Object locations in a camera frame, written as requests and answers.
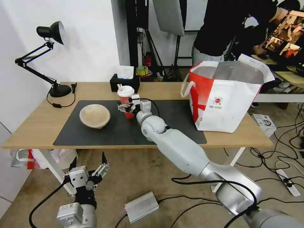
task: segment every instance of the wooden bowl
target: wooden bowl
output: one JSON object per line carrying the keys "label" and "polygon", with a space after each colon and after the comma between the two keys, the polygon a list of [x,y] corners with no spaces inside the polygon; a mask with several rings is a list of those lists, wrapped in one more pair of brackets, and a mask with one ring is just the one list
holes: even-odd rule
{"label": "wooden bowl", "polygon": [[79,113],[80,121],[90,128],[103,128],[110,121],[109,110],[101,104],[90,104]]}

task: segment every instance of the power strip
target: power strip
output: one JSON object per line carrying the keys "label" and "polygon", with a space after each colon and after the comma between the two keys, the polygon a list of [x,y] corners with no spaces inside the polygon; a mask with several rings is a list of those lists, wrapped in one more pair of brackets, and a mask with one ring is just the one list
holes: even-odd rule
{"label": "power strip", "polygon": [[[285,178],[288,178],[288,176],[286,175],[286,173],[282,170],[282,169],[277,169],[276,173],[279,175],[279,177],[281,178],[282,181],[284,181]],[[299,193],[299,191],[297,190],[297,188],[294,185],[291,185],[292,182],[289,180],[287,183],[284,182],[286,188],[290,191],[290,193],[297,197],[300,196],[301,194]]]}

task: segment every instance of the table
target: table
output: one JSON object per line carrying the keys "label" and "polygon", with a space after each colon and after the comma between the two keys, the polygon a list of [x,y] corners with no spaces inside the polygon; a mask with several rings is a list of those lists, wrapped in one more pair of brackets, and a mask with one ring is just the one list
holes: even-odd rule
{"label": "table", "polygon": [[[143,82],[138,93],[141,97],[152,100],[177,100],[180,95],[181,82]],[[73,95],[63,98],[49,97],[50,102],[68,105],[73,101]],[[118,100],[115,92],[111,92],[110,84],[106,82],[81,82],[76,88],[76,101],[67,108],[57,109],[44,100],[21,126],[3,144],[4,149],[39,149],[50,171],[59,182],[63,182],[64,173],[50,155],[48,149],[66,149],[67,146],[54,146],[65,122],[80,100]],[[239,148],[234,156],[229,156],[225,164],[234,165],[246,147],[272,147],[272,142],[246,114],[234,133],[204,132],[207,144],[203,148],[230,147]],[[71,149],[140,149],[157,148],[156,145],[113,145],[113,146],[69,146]],[[71,185],[64,186],[69,194],[74,194]]]}
{"label": "table", "polygon": [[[261,61],[264,64],[277,64],[276,61],[274,61],[271,58],[268,59],[261,59],[256,55],[252,55],[256,60]],[[288,66],[287,67],[290,71],[276,71],[274,72],[277,77],[279,77],[281,80],[289,82],[292,84],[292,88],[302,88],[304,89],[304,77],[299,76],[296,73],[296,67],[295,66]],[[290,93],[290,94],[264,94],[260,93],[256,96],[255,102],[286,102],[286,103],[301,103],[304,101],[304,94],[297,94],[297,93]]]}

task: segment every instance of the paper cup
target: paper cup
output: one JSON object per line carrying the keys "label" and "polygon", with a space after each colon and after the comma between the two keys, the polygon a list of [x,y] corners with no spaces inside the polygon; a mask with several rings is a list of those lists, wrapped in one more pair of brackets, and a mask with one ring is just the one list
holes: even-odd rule
{"label": "paper cup", "polygon": [[[129,86],[129,85],[124,85],[121,87],[122,91],[118,90],[117,91],[117,95],[120,97],[120,101],[122,104],[129,104],[129,98],[134,94],[134,89]],[[124,116],[127,118],[127,119],[132,119],[134,118],[134,115],[133,113],[129,113],[129,112],[125,112],[124,113]]]}

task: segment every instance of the logo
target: logo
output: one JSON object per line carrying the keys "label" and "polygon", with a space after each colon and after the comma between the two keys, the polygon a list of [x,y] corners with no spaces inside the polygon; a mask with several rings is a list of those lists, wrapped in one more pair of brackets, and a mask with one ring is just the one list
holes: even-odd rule
{"label": "logo", "polygon": [[221,98],[221,97],[216,97],[216,98],[214,99],[214,101],[213,101],[213,103],[214,103],[215,105],[221,105],[222,102],[223,102],[223,98]]}

